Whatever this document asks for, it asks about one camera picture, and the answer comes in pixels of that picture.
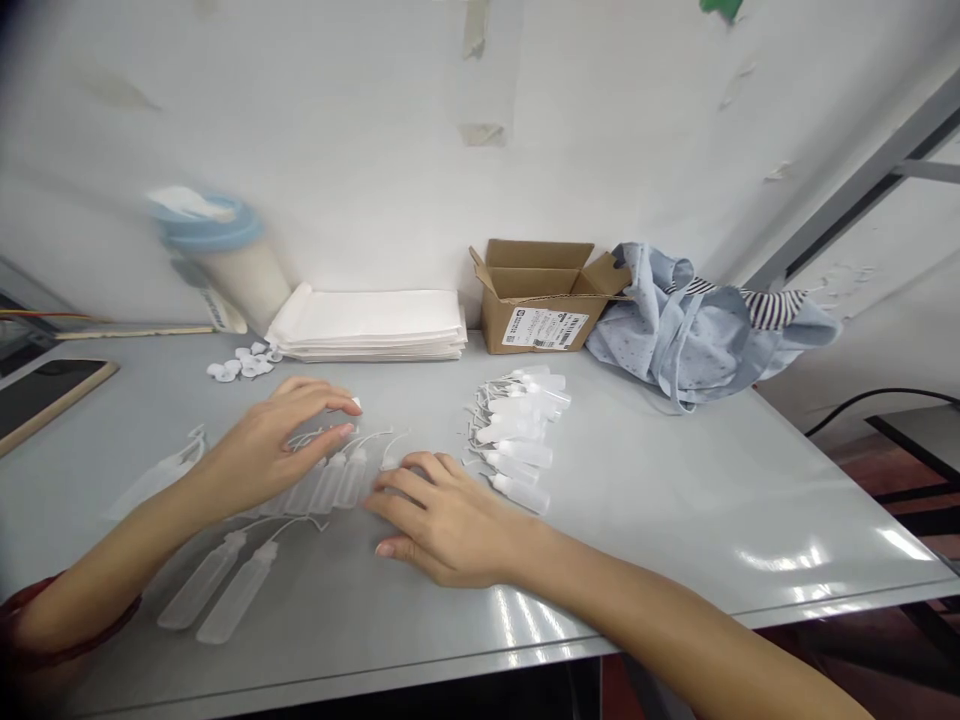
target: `stack of white paper bags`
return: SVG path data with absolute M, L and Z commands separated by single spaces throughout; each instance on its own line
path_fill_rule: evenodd
M 301 283 L 266 339 L 305 362 L 456 360 L 467 330 L 453 290 L 337 293 Z

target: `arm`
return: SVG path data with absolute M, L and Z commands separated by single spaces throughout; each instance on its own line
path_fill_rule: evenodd
M 291 378 L 244 418 L 178 482 L 139 505 L 20 614 L 16 646 L 50 655 L 110 627 L 167 559 L 194 534 L 286 490 L 353 426 L 318 436 L 297 453 L 286 440 L 325 409 L 360 415 L 342 388 Z
M 367 508 L 404 536 L 377 554 L 407 561 L 441 585 L 510 583 L 596 628 L 711 720 L 863 718 L 852 698 L 696 593 L 594 550 L 523 515 L 447 455 L 414 453 L 384 473 Z

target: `blue lid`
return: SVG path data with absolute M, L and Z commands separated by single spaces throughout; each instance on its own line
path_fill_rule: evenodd
M 207 202 L 233 210 L 231 220 L 219 221 L 178 213 L 152 204 L 151 214 L 163 228 L 164 242 L 185 253 L 214 253 L 239 250 L 263 234 L 257 214 L 240 200 L 225 195 L 204 195 Z

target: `smartphone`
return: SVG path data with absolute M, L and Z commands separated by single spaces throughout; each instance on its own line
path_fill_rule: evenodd
M 0 457 L 117 370 L 107 360 L 51 360 L 0 390 Z

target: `striped fabric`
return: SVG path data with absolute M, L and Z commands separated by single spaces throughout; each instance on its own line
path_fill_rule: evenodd
M 694 278 L 687 287 L 687 295 L 706 295 L 718 290 L 719 285 L 703 278 Z M 672 295 L 677 286 L 671 284 L 667 294 Z M 750 325 L 755 330 L 783 330 L 792 323 L 803 306 L 808 290 L 787 290 L 780 293 L 764 293 L 740 289 L 740 295 L 750 311 Z

